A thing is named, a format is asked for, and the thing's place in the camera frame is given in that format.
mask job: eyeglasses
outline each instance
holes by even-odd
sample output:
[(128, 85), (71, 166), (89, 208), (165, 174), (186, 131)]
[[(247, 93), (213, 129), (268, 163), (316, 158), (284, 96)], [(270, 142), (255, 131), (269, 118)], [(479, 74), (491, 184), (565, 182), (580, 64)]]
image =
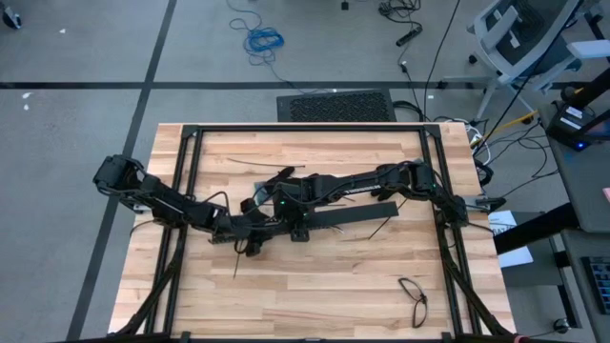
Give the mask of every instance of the eyeglasses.
[[(423, 292), (423, 289), (417, 284), (417, 282), (407, 277), (399, 278), (398, 284), (400, 284), (400, 287), (402, 287), (402, 289), (407, 293), (407, 295), (409, 295), (409, 297), (416, 301), (416, 305), (413, 307), (413, 316), (411, 318), (413, 322), (413, 327), (416, 329), (420, 328), (428, 317), (428, 297)], [(423, 317), (421, 314), (417, 314), (417, 306), (419, 304), (421, 304), (424, 308)]]

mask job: wooden table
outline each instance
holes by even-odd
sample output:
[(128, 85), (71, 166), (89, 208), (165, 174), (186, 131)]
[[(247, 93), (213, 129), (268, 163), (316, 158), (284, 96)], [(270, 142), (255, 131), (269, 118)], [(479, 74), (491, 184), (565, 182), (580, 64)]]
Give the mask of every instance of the wooden table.
[[(454, 193), (479, 194), (464, 126), (440, 126)], [(148, 172), (168, 185), (181, 130), (181, 124), (159, 125), (152, 148)], [(433, 146), (430, 150), (436, 158)], [(192, 151), (187, 149), (182, 192)], [(419, 157), (417, 134), (410, 132), (210, 132), (204, 135), (194, 193), (204, 199), (226, 191), (231, 208), (239, 209), (239, 202), (254, 192), (254, 182), (267, 180), (279, 170), (228, 158), (305, 165), (296, 169), (295, 176), (314, 172), (340, 176)], [(375, 201), (368, 194), (352, 197), (355, 203), (343, 199), (339, 204)], [(399, 195), (392, 199), (402, 201)], [(217, 201), (224, 205), (222, 197)], [(208, 234), (189, 230), (173, 335), (190, 331), (193, 337), (440, 338), (441, 332), (451, 332), (453, 326), (432, 207), (430, 202), (408, 201), (399, 213), (371, 240), (368, 236), (383, 220), (342, 225), (344, 233), (311, 232), (309, 243), (276, 237), (264, 244), (259, 256), (242, 256), (236, 279), (233, 244), (212, 246)], [(135, 224), (151, 218), (137, 215)], [(471, 212), (470, 220), (488, 225), (484, 214)], [(110, 332), (127, 323), (151, 289), (161, 232), (159, 226), (146, 224), (133, 233)], [(475, 290), (501, 324), (513, 331), (491, 234), (475, 227), (462, 232)], [(449, 230), (447, 235), (451, 243)], [(415, 301), (399, 287), (401, 276), (415, 279), (428, 296), (430, 313), (419, 329), (412, 328)], [(462, 323), (469, 332), (465, 300), (456, 287)], [(166, 299), (167, 295), (160, 301), (158, 330)]]

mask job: gray floor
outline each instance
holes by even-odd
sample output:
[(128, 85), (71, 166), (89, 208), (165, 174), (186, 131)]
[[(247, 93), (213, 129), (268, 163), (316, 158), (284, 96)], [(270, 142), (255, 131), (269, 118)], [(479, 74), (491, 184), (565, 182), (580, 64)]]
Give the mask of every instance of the gray floor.
[[(286, 45), (275, 64), (284, 78), (405, 80), (396, 67), (400, 49), (394, 42), (406, 29), (380, 17), (377, 0), (352, 1), (347, 12), (339, 10), (339, 0), (234, 3), (256, 7), (265, 25), (284, 34)], [(414, 81), (425, 81), (428, 76), (444, 23), (455, 4), (444, 0), (422, 3), (414, 19), (423, 24), (424, 31), (404, 57)], [(488, 72), (466, 62), (475, 41), (465, 31), (487, 3), (462, 2), (433, 80), (442, 75)], [(0, 82), (142, 82), (167, 4), (168, 0), (14, 2), (24, 28), (0, 27)], [(234, 17), (223, 0), (178, 0), (155, 80), (276, 81), (269, 69), (248, 65), (241, 49), (243, 31), (228, 27)], [(608, 21), (601, 26), (609, 35)], [(579, 22), (565, 37), (582, 40), (593, 35)], [(581, 71), (566, 73), (562, 79), (588, 81), (605, 68), (605, 60), (587, 61)], [(27, 99), (26, 92), (32, 92)], [(421, 103), (423, 90), (416, 93)], [(427, 103), (431, 117), (472, 118), (482, 97), (481, 91), (468, 90), (428, 93), (434, 96)], [(133, 156), (148, 162), (158, 123), (274, 122), (275, 98), (289, 94), (296, 92), (154, 90)], [(391, 90), (391, 94), (394, 100), (413, 101), (410, 90)], [(543, 104), (558, 93), (525, 95), (532, 104)], [(0, 179), (4, 183), (0, 195), (0, 341), (65, 339), (107, 200), (95, 191), (92, 176), (105, 155), (121, 152), (138, 96), (139, 90), (0, 91)], [(499, 115), (509, 100), (509, 94), (499, 93), (487, 116)], [(604, 106), (608, 104), (596, 104), (599, 109)], [(506, 120), (525, 113), (516, 104)], [(416, 120), (407, 111), (398, 111), (397, 117)], [(496, 176), (486, 191), (500, 195), (528, 180), (541, 158), (540, 151), (512, 148), (494, 163)], [(545, 170), (554, 167), (550, 156)], [(545, 211), (566, 200), (559, 176), (552, 176), (509, 195), (506, 208)], [(115, 217), (83, 337), (101, 336), (108, 328), (132, 218), (122, 209)], [(557, 299), (547, 292), (509, 289), (509, 296), (523, 333), (546, 332), (547, 319), (563, 316), (555, 305)]]

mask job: yellow cable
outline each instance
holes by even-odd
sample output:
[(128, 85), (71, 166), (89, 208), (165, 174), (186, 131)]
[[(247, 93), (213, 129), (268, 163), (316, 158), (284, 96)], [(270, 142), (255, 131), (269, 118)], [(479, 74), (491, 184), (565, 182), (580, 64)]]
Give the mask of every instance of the yellow cable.
[[(533, 117), (534, 117), (534, 115), (536, 115), (536, 114), (538, 114), (538, 110), (531, 111), (531, 112), (529, 112), (529, 113), (527, 113), (527, 114), (523, 115), (521, 118), (515, 119), (515, 120), (513, 120), (513, 121), (512, 121), (512, 122), (510, 122), (510, 123), (506, 123), (506, 124), (504, 124), (504, 125), (502, 125), (502, 126), (498, 127), (498, 128), (497, 128), (497, 129), (496, 129), (494, 132), (498, 132), (498, 131), (502, 131), (502, 130), (504, 130), (504, 129), (506, 129), (506, 128), (510, 128), (510, 127), (512, 127), (512, 126), (513, 126), (513, 125), (515, 125), (515, 124), (518, 124), (518, 123), (523, 122), (524, 120), (527, 120), (527, 119), (533, 118)], [(485, 134), (484, 136), (482, 136), (482, 137), (481, 137), (481, 138), (479, 138), (478, 140), (476, 140), (476, 141), (474, 141), (474, 142), (470, 143), (470, 148), (473, 148), (473, 147), (474, 147), (474, 146), (475, 146), (475, 145), (476, 145), (478, 142), (480, 142), (481, 140), (483, 140), (483, 139), (485, 139), (485, 138), (489, 137), (489, 135), (490, 135), (490, 134), (491, 134), (491, 132), (489, 132), (489, 133)]]

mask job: blue cable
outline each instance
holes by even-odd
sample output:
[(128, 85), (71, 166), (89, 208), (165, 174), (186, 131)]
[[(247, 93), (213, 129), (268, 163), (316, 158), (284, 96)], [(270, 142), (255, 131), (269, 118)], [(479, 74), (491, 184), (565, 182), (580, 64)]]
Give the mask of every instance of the blue cable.
[(313, 90), (313, 91), (302, 91), (295, 86), (292, 82), (283, 79), (277, 75), (277, 72), (274, 70), (273, 63), (275, 62), (275, 49), (279, 49), (284, 46), (284, 37), (282, 37), (279, 32), (275, 28), (261, 28), (263, 25), (263, 19), (257, 12), (253, 10), (240, 10), (233, 5), (229, 0), (226, 0), (227, 6), (236, 12), (240, 13), (249, 13), (256, 16), (258, 19), (258, 24), (253, 28), (249, 28), (248, 24), (243, 18), (235, 18), (229, 22), (229, 27), (233, 30), (246, 30), (248, 32), (246, 39), (242, 44), (244, 51), (248, 54), (248, 62), (251, 66), (268, 66), (275, 78), (282, 82), (286, 82), (292, 88), (297, 91), (300, 91), (303, 94), (312, 94), (318, 91), (326, 91), (326, 90)]

